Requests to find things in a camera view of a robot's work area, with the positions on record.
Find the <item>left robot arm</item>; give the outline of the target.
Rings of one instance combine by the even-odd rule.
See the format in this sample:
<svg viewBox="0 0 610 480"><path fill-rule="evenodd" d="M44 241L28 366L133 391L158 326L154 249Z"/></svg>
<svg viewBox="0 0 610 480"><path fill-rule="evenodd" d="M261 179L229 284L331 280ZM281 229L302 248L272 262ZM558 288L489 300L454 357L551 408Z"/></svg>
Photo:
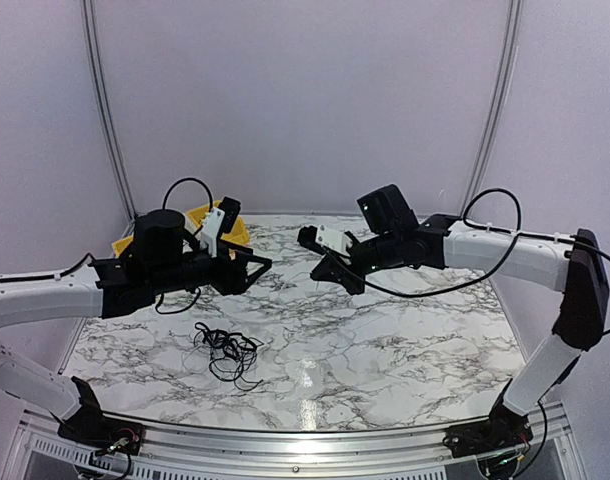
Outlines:
<svg viewBox="0 0 610 480"><path fill-rule="evenodd" d="M215 208L192 233L182 213L153 210L136 219L131 243L116 258L90 258L62 272L0 276L0 329L53 319L124 317L159 296L204 286L223 296L241 295L272 261L223 240L237 216ZM56 374L1 342L0 391L43 408L91 445L111 436L111 423L87 382Z"/></svg>

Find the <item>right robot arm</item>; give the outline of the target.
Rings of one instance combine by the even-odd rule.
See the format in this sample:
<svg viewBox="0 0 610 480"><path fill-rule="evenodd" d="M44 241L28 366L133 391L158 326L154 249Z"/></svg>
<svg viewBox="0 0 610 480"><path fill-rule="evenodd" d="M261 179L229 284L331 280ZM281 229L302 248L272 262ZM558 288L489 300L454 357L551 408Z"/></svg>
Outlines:
<svg viewBox="0 0 610 480"><path fill-rule="evenodd" d="M563 296L551 333L503 390L480 430L491 448L514 437L532 407L562 382L581 355L604 337L610 288L594 233L529 233L435 214L419 221L399 188L388 185L359 199L372 232L360 241L349 232L304 227L299 244L321 255L310 277L360 295L368 275L402 267L469 269L545 286Z"/></svg>

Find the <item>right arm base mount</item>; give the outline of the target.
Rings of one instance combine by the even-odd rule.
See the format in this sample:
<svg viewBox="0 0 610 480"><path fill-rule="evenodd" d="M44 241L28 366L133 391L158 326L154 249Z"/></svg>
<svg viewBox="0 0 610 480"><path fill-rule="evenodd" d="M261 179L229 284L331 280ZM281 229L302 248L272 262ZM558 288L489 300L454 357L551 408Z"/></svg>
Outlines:
<svg viewBox="0 0 610 480"><path fill-rule="evenodd" d="M528 418L510 412L448 427L442 443L453 458L461 458L526 445L532 439Z"/></svg>

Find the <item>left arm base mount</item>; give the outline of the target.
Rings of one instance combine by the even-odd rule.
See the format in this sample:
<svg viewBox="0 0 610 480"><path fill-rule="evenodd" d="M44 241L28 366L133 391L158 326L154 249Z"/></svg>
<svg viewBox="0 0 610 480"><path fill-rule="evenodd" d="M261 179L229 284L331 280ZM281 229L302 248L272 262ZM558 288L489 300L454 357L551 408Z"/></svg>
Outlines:
<svg viewBox="0 0 610 480"><path fill-rule="evenodd" d="M60 419L58 435L96 449L96 456L110 453L137 455L144 433L144 425L106 416L101 411L81 408L69 419Z"/></svg>

